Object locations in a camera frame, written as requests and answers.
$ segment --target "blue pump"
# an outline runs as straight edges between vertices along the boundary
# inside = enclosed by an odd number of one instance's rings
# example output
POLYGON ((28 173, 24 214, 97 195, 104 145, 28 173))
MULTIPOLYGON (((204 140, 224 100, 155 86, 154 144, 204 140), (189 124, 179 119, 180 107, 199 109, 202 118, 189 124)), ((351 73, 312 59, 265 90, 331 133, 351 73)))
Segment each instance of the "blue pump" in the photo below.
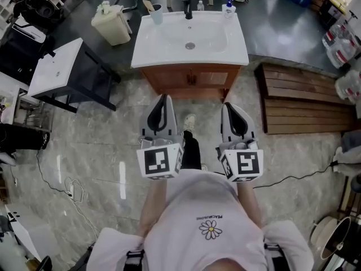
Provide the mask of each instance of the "blue pump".
POLYGON ((232 1, 233 0, 226 0, 227 1, 227 7, 232 7, 232 1))

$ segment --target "flower graphic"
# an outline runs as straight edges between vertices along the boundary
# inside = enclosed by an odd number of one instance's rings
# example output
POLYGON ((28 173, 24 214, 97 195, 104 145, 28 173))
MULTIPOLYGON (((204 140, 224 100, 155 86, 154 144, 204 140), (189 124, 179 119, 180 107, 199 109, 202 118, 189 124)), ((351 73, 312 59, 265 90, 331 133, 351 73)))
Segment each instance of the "flower graphic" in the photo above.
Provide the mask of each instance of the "flower graphic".
POLYGON ((216 228, 215 226, 217 226, 217 222, 216 221, 209 221, 207 220, 205 223, 202 223, 201 226, 199 227, 199 229, 202 231, 202 235, 205 235, 205 238, 207 240, 212 239, 216 239, 216 237, 218 237, 221 233, 222 230, 216 228))

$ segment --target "white sink basin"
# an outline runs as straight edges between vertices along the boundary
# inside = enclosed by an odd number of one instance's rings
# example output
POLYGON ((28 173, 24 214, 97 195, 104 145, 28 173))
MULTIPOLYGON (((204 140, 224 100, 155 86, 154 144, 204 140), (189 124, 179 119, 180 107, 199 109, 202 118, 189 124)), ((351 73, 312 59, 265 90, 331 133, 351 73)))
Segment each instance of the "white sink basin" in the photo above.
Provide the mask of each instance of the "white sink basin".
POLYGON ((142 17, 131 66, 133 68, 179 63, 249 62, 237 15, 228 20, 221 12, 194 11, 187 20, 183 12, 163 14, 155 25, 142 17))

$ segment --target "faucet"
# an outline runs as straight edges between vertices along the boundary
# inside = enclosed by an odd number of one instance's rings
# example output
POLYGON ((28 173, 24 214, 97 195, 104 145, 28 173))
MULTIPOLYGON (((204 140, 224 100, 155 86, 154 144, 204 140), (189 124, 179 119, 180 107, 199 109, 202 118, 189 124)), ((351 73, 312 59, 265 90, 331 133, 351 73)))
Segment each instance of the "faucet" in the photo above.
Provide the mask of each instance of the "faucet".
POLYGON ((192 7, 191 0, 183 0, 184 3, 184 14, 186 14, 186 19, 192 19, 192 7))

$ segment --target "light blue cup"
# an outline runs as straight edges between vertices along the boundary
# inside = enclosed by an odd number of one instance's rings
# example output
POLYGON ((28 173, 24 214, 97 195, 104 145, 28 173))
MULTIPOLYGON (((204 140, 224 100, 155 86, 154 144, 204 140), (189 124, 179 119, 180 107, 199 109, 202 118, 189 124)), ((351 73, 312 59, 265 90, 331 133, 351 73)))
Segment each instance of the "light blue cup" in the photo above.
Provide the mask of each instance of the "light blue cup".
POLYGON ((154 11, 148 11, 154 24, 160 25, 163 23, 163 8, 160 4, 153 4, 154 11))

